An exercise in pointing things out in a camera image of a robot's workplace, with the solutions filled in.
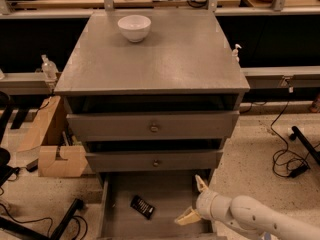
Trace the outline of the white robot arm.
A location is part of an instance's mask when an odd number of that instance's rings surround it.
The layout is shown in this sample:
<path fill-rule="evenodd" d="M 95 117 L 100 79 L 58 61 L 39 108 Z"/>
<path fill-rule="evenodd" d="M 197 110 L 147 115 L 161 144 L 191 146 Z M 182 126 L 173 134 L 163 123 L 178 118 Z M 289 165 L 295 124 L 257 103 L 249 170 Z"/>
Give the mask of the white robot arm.
<path fill-rule="evenodd" d="M 249 196 L 223 196 L 211 190 L 199 175 L 195 179 L 200 192 L 196 207 L 188 207 L 177 217 L 178 225 L 219 221 L 250 240 L 262 240 L 267 233 L 279 240 L 320 240 L 318 227 L 272 210 Z"/>

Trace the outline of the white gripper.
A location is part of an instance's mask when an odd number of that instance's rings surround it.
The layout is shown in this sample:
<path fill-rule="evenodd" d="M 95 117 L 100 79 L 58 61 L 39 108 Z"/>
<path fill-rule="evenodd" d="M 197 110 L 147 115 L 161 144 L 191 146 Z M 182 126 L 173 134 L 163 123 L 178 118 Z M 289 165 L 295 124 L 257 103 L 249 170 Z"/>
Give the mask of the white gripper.
<path fill-rule="evenodd" d="M 218 220 L 228 222 L 232 219 L 230 205 L 232 199 L 208 189 L 205 181 L 199 176 L 195 176 L 197 189 L 200 195 L 196 201 L 196 209 L 188 207 L 174 222 L 180 226 L 193 224 L 201 220 Z"/>

